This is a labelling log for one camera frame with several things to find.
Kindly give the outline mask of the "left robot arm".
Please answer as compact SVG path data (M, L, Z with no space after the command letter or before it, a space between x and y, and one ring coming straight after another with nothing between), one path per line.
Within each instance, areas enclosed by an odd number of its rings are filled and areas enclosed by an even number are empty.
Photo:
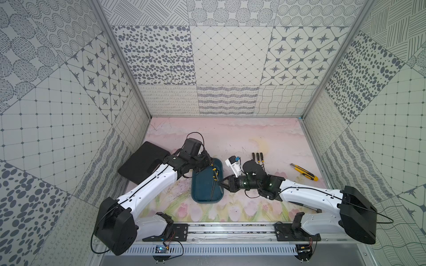
M186 138L175 153L165 156L154 172L130 192L106 198L98 211L92 237L98 238L116 256L135 241L159 237L163 242L174 237L173 219L162 212L140 218L144 208L164 189L190 171L201 172L213 164L204 142Z

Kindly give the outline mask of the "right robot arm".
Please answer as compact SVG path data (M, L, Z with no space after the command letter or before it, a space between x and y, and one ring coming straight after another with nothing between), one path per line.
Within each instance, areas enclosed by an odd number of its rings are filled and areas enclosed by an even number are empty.
M377 209L358 189L345 186L329 190L298 184L284 177L269 175L254 160L240 164L238 157L225 161L233 171L220 186L231 193L257 190L261 197L286 201L316 210L315 214L298 213L293 221L297 234L345 233L364 244L375 244Z

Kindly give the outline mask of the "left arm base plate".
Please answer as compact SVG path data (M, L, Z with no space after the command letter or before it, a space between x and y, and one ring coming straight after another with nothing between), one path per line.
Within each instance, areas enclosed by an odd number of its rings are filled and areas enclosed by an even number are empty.
M144 238L143 242L186 242L188 227L189 225L185 223L167 225L161 235Z

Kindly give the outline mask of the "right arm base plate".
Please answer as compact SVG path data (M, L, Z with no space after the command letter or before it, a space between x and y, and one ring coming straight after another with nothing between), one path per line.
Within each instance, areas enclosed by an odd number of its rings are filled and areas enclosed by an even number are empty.
M289 223L277 222L274 224L275 235L279 242L294 242L294 241L320 241L321 236L310 235L305 232L301 226Z

